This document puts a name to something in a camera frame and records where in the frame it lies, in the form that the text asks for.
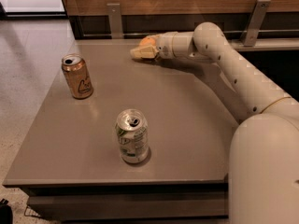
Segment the white robotic arm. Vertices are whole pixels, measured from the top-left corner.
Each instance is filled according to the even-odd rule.
[[[253,116],[236,130],[229,167],[230,222],[299,223],[299,104],[236,52],[210,22],[146,37],[134,58],[209,58]]]

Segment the soda can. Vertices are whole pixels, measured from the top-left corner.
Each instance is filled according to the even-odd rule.
[[[86,63],[78,54],[64,56],[62,69],[74,98],[85,99],[93,94],[93,85]]]
[[[139,163],[149,154],[148,122],[136,109],[122,111],[115,125],[121,157],[130,163]]]

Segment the can label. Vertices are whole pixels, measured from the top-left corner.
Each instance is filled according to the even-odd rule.
[[[130,163],[139,163],[149,154],[148,123],[136,109],[121,112],[116,122],[116,134],[121,157]]]
[[[93,85],[86,63],[79,55],[64,56],[62,69],[74,98],[85,99],[93,94]]]

